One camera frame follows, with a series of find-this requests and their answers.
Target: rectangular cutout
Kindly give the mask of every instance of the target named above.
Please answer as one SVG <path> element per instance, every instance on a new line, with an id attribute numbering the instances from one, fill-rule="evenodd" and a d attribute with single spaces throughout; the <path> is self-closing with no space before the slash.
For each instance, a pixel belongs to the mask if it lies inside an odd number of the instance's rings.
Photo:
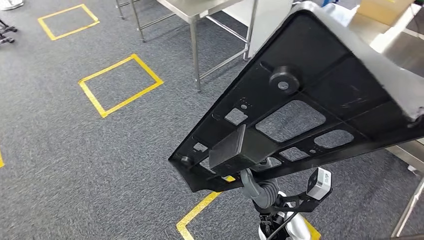
<path id="1" fill-rule="evenodd" d="M 354 136 L 348 131 L 337 129 L 316 137 L 313 142 L 325 149 L 333 149 L 348 144 L 353 140 Z"/>
<path id="2" fill-rule="evenodd" d="M 241 122 L 243 122 L 247 118 L 248 118 L 248 116 L 246 114 L 244 114 L 242 111 L 238 110 L 237 108 L 233 108 L 225 116 L 225 120 L 229 121 L 230 123 L 232 123 L 234 125 L 239 125 Z"/>
<path id="3" fill-rule="evenodd" d="M 300 150 L 299 148 L 295 146 L 289 149 L 286 149 L 280 152 L 279 154 L 291 162 L 309 157 L 309 154 L 307 154 L 306 152 Z"/>
<path id="4" fill-rule="evenodd" d="M 325 116 L 305 102 L 293 100 L 257 123 L 256 129 L 282 143 L 325 121 Z"/>
<path id="5" fill-rule="evenodd" d="M 207 169 L 209 172 L 211 172 L 213 174 L 217 174 L 216 172 L 212 171 L 211 168 L 209 167 L 209 157 L 206 158 L 205 160 L 201 161 L 200 165 L 202 167 L 204 167 L 205 169 Z"/>
<path id="6" fill-rule="evenodd" d="M 196 144 L 193 146 L 193 148 L 194 148 L 195 150 L 199 151 L 199 152 L 204 152 L 204 151 L 208 150 L 208 148 L 207 148 L 205 145 L 201 144 L 200 142 L 196 143 Z"/>

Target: screw hole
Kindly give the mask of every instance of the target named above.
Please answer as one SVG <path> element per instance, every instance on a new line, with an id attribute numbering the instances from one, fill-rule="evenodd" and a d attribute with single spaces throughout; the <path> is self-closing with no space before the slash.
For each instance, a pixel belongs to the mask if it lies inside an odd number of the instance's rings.
<path id="1" fill-rule="evenodd" d="M 286 90 L 289 88 L 289 84 L 285 81 L 280 81 L 277 85 L 277 87 L 281 90 Z"/>

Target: white surface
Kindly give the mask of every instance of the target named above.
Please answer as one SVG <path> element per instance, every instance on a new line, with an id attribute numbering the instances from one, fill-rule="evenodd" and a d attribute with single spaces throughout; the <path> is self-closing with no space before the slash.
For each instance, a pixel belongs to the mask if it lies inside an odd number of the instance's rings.
<path id="1" fill-rule="evenodd" d="M 249 26 L 253 2 L 253 0 L 244 0 L 223 11 L 242 24 Z M 253 56 L 261 48 L 280 23 L 287 17 L 292 9 L 292 3 L 292 0 L 258 0 L 248 53 L 249 57 Z"/>
<path id="2" fill-rule="evenodd" d="M 252 8 L 253 8 L 253 0 L 244 0 L 238 2 L 226 9 L 222 10 L 224 13 L 230 15 L 240 23 L 249 27 L 251 23 L 252 16 Z"/>
<path id="3" fill-rule="evenodd" d="M 354 15 L 357 13 L 359 5 L 353 9 L 347 9 L 343 6 L 329 3 L 325 5 L 322 9 L 328 13 L 333 19 L 341 23 L 343 26 L 347 27 L 351 20 L 354 18 Z"/>

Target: small square hole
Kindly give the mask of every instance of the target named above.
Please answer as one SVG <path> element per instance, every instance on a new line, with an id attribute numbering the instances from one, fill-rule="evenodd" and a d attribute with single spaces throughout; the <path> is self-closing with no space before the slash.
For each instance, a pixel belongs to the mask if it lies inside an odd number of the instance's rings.
<path id="1" fill-rule="evenodd" d="M 234 125 L 239 125 L 241 122 L 243 122 L 247 118 L 248 118 L 248 116 L 246 114 L 244 114 L 242 111 L 238 110 L 237 108 L 233 108 L 225 116 L 225 120 L 229 121 L 230 123 L 232 123 Z"/>
<path id="2" fill-rule="evenodd" d="M 301 151 L 297 147 L 291 147 L 289 149 L 286 149 L 279 153 L 281 156 L 285 157 L 286 159 L 290 160 L 291 162 L 304 159 L 306 157 L 309 157 L 309 154 L 307 154 L 304 151 Z"/>
<path id="3" fill-rule="evenodd" d="M 212 171 L 211 168 L 209 167 L 209 157 L 206 158 L 205 160 L 200 162 L 200 166 L 204 167 L 205 169 L 209 170 L 209 172 L 216 174 L 216 172 Z"/>
<path id="4" fill-rule="evenodd" d="M 193 148 L 200 152 L 204 152 L 208 150 L 208 148 L 205 145 L 201 144 L 200 142 L 196 143 L 196 145 L 194 145 Z"/>

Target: yellow tape square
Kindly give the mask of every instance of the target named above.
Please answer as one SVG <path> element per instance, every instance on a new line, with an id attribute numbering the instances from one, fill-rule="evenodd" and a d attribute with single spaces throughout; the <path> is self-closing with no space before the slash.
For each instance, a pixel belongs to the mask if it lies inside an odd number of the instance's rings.
<path id="1" fill-rule="evenodd" d="M 127 100 L 119 103 L 118 105 L 112 107 L 109 110 L 105 110 L 102 105 L 99 103 L 99 101 L 96 99 L 96 97 L 93 95 L 93 93 L 90 91 L 90 89 L 88 88 L 88 86 L 86 85 L 86 81 L 95 78 L 97 76 L 99 76 L 100 74 L 104 74 L 116 67 L 119 67 L 120 65 L 130 61 L 130 60 L 135 60 L 149 75 L 150 77 L 152 77 L 155 81 L 154 84 L 150 85 L 149 87 L 143 89 L 142 91 L 140 91 L 139 93 L 136 93 L 134 96 L 128 98 Z M 98 113 L 105 118 L 106 116 L 108 116 L 109 114 L 115 112 L 116 110 L 122 108 L 123 106 L 131 103 L 132 101 L 136 100 L 137 98 L 141 97 L 142 95 L 150 92 L 151 90 L 159 87 L 160 85 L 162 85 L 164 82 L 149 68 L 149 66 L 147 66 L 136 54 L 132 54 L 131 56 L 127 57 L 126 59 L 117 62 L 115 64 L 113 64 L 112 66 L 109 66 L 101 71 L 98 71 L 90 76 L 84 77 L 83 79 L 81 79 L 78 84 L 81 86 L 82 90 L 84 91 L 85 95 L 87 95 L 88 99 L 90 99 L 91 103 L 94 105 L 95 109 L 97 109 Z"/>
<path id="2" fill-rule="evenodd" d="M 76 30 L 73 30 L 73 31 L 70 31 L 70 32 L 67 32 L 67 33 L 64 33 L 64 34 L 62 34 L 62 35 L 59 35 L 59 36 L 55 36 L 55 35 L 53 35 L 53 33 L 52 33 L 52 31 L 49 29 L 49 27 L 46 25 L 46 23 L 44 22 L 44 19 L 46 19 L 46 18 L 50 18 L 50 17 L 53 17 L 53 16 L 55 16 L 55 15 L 59 15 L 59 14 L 62 14 L 62 13 L 64 13 L 64 12 L 67 12 L 67 11 L 70 11 L 70 10 L 73 10 L 73 9 L 77 9 L 77 8 L 82 8 L 82 9 L 84 9 L 84 11 L 93 19 L 93 23 L 91 23 L 90 25 L 87 25 L 87 26 L 83 26 L 83 27 L 80 27 L 80 28 L 78 28 L 78 29 L 76 29 Z M 44 32 L 47 34 L 47 36 L 52 40 L 52 41 L 54 41 L 54 40 L 58 40 L 58 39 L 61 39 L 61 38 L 63 38 L 63 37 L 66 37 L 66 36 L 69 36 L 69 35 L 71 35 L 71 34 L 74 34 L 74 33 L 77 33 L 77 32 L 79 32 L 79 31 L 82 31 L 82 30 L 84 30 L 84 29 L 88 29 L 88 28 L 90 28 L 90 27 L 92 27 L 92 26 L 94 26 L 94 25 L 96 25 L 96 24 L 98 24 L 98 23 L 100 23 L 100 21 L 99 21 L 99 19 L 92 13 L 92 11 L 90 11 L 87 7 L 86 7 L 86 5 L 85 4 L 80 4 L 80 5 L 77 5 L 77 6 L 73 6 L 73 7 L 70 7 L 70 8 L 68 8 L 68 9 L 65 9 L 65 10 L 62 10 L 62 11 L 58 11 L 58 12 L 55 12 L 55 13 L 52 13 L 52 14 L 49 14 L 49 15 L 47 15 L 47 16 L 42 16 L 42 17 L 40 17 L 40 18 L 38 18 L 38 23 L 41 25 L 41 27 L 42 27 L 42 29 L 44 30 Z"/>

